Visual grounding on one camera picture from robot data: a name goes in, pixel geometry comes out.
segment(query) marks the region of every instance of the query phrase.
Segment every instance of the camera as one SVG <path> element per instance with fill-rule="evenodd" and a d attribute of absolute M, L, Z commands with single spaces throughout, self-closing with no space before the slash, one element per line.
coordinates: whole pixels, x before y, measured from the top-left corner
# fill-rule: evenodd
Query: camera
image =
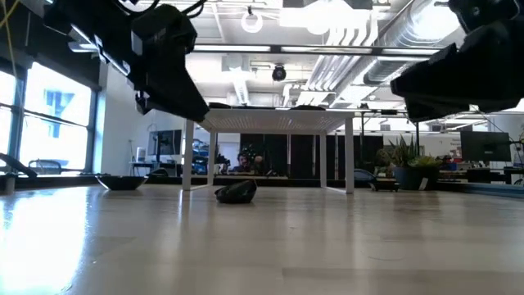
<path fill-rule="evenodd" d="M 284 66 L 282 65 L 276 65 L 275 69 L 273 70 L 273 81 L 283 81 L 286 79 L 286 70 L 284 69 Z"/>

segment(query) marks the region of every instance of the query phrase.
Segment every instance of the light wood surface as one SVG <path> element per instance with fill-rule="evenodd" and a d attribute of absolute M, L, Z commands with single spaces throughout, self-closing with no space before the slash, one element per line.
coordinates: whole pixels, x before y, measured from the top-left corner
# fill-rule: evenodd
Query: light wood surface
<path fill-rule="evenodd" d="M 145 185 L 0 198 L 0 294 L 523 294 L 524 202 Z"/>

